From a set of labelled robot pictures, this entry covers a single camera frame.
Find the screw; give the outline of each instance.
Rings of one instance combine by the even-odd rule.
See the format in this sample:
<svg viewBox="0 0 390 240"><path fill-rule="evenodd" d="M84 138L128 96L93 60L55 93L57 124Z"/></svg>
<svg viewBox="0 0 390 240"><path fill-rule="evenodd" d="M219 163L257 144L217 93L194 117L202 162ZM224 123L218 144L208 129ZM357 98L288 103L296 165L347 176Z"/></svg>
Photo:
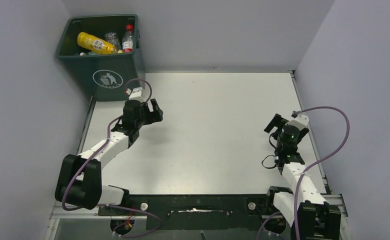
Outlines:
<svg viewBox="0 0 390 240"><path fill-rule="evenodd" d="M256 209L256 204L253 203L253 202L248 203L248 209L249 210L255 210Z"/></svg>
<svg viewBox="0 0 390 240"><path fill-rule="evenodd" d="M140 210L142 211L146 211L148 209L148 204L143 202L142 204L140 204Z"/></svg>

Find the white wall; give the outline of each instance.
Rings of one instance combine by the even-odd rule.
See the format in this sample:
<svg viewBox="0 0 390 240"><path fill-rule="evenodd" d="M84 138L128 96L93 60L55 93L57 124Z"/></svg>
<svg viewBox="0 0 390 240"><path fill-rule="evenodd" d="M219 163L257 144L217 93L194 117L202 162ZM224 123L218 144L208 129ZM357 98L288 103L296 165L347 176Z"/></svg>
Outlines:
<svg viewBox="0 0 390 240"><path fill-rule="evenodd" d="M347 145L324 163L355 239L390 239L390 0L336 0L295 72L305 108L351 121ZM321 156L341 142L337 113L311 113Z"/></svg>
<svg viewBox="0 0 390 240"><path fill-rule="evenodd" d="M72 17L137 14L146 70L294 70L334 0L62 0Z"/></svg>
<svg viewBox="0 0 390 240"><path fill-rule="evenodd" d="M60 0L0 0L0 240L43 239L88 99L54 60Z"/></svg>

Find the yellow bottle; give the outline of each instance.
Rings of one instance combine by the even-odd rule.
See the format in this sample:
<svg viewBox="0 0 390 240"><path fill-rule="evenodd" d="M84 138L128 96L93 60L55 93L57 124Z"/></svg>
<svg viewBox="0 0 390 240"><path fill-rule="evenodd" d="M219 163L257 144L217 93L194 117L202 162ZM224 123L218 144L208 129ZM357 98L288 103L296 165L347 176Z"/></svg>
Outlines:
<svg viewBox="0 0 390 240"><path fill-rule="evenodd" d="M113 44L83 31L77 36L77 44L99 54L116 54L119 51Z"/></svg>

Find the bottle label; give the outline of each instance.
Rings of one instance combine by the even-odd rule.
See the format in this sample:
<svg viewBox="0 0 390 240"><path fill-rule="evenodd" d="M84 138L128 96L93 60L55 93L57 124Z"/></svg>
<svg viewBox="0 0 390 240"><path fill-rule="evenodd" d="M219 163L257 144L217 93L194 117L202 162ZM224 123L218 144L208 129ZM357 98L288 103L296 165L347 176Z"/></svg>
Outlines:
<svg viewBox="0 0 390 240"><path fill-rule="evenodd" d="M123 53L130 53L133 49L133 42L125 41L123 42Z"/></svg>
<svg viewBox="0 0 390 240"><path fill-rule="evenodd" d="M92 43L92 46L96 50L102 50L104 47L104 43L99 39L95 39Z"/></svg>

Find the red bottle cap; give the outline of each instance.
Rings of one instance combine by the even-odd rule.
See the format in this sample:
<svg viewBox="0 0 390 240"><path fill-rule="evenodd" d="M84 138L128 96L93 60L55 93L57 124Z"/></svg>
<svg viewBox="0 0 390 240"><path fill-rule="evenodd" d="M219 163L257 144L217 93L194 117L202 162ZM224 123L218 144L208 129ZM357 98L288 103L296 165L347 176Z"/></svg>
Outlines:
<svg viewBox="0 0 390 240"><path fill-rule="evenodd" d="M126 26L126 31L131 31L131 32L133 32L133 25L132 24L128 24L127 26Z"/></svg>

